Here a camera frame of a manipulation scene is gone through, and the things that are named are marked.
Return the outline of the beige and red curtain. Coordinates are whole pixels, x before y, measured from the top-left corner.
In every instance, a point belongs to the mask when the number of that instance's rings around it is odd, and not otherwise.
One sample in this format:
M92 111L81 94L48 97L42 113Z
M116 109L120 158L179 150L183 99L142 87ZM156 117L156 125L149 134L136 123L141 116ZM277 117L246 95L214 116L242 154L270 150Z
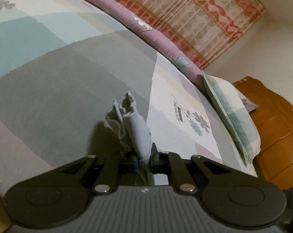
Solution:
M259 0L115 0L204 69L265 13Z

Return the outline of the checked patchwork bed sheet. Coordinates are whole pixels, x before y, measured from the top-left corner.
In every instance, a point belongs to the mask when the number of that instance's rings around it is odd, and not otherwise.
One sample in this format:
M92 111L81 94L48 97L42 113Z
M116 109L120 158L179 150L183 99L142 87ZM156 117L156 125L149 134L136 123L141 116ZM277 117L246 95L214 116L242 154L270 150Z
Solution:
M159 150L256 174L208 96L112 16L85 0L0 0L0 195L119 148L105 116L128 91Z

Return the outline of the small floral back pillow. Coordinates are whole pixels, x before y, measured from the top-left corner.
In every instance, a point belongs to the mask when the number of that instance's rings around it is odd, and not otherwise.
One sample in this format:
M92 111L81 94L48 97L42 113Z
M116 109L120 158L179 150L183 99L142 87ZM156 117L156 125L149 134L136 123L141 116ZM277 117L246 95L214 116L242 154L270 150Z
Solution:
M237 93L239 95L239 98L242 100L244 107L248 111L248 113L251 113L255 111L259 106L249 100L246 96L244 96L239 90L237 90Z

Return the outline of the purple floral rolled quilt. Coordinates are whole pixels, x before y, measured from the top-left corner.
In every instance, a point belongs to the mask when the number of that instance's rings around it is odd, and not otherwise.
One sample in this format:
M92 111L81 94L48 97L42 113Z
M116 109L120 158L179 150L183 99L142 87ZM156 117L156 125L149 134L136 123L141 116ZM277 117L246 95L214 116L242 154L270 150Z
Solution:
M202 71L164 34L114 0L85 0L112 16L167 58L197 89L207 94Z

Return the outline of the grey patterned pyjama trousers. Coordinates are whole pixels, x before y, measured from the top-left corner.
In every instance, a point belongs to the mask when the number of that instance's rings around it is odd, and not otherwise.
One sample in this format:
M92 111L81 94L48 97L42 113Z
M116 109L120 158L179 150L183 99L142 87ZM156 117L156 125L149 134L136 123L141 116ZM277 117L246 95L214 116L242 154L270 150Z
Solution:
M144 118L138 113L137 102L131 92L125 94L121 103L113 100L113 108L106 114L105 120L117 135L124 151L137 157L138 174L143 183L153 186L154 176L149 168L153 146L151 132Z

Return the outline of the checked pastel pillow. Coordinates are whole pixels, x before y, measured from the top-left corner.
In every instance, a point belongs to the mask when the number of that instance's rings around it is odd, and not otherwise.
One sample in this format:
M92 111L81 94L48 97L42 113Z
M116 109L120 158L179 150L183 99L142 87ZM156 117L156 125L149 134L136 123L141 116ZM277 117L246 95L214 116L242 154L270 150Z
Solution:
M244 106L238 90L228 81L203 74L206 92L230 133L245 165L261 151L259 132Z

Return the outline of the wooden headboard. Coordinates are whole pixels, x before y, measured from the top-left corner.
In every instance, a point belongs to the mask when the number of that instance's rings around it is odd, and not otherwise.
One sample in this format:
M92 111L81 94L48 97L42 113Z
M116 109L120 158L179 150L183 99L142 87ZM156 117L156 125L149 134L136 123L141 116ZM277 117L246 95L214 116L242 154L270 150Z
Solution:
M293 188L293 105L249 76L234 86L258 105L250 113L261 138L253 161L257 175L281 189Z

